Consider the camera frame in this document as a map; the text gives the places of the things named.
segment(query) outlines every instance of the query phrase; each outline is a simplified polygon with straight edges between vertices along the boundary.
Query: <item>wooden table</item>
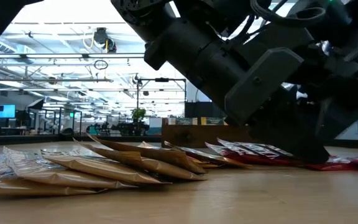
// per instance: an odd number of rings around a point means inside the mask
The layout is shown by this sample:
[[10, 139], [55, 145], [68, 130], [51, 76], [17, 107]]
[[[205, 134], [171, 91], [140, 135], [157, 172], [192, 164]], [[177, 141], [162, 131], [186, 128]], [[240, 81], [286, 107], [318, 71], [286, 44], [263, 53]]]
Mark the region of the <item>wooden table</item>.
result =
[[[71, 142], [23, 144], [15, 150], [71, 150]], [[330, 148], [354, 156], [355, 149]], [[204, 182], [98, 195], [1, 198], [0, 223], [358, 223], [358, 172], [291, 167], [215, 169]]]

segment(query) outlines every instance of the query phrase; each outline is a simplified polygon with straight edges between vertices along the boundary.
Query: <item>monitor screen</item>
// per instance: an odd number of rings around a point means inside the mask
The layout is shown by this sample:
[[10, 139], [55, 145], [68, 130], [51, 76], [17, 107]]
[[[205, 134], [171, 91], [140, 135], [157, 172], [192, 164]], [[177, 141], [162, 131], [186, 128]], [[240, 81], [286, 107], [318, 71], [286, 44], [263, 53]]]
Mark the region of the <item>monitor screen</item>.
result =
[[15, 118], [15, 105], [0, 105], [0, 118]]

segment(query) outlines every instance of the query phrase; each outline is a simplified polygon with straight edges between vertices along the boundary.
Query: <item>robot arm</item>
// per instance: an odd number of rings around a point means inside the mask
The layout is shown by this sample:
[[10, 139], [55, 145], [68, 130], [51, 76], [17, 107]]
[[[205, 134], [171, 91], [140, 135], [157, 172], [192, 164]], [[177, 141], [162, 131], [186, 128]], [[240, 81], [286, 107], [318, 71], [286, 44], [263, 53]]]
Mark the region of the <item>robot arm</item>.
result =
[[[299, 0], [287, 17], [267, 9], [271, 0], [177, 0], [180, 18], [169, 0], [111, 2], [146, 41], [151, 67], [172, 64], [253, 138], [323, 163], [322, 140], [358, 120], [356, 0]], [[247, 17], [237, 37], [220, 38]], [[248, 41], [255, 17], [270, 23]]]

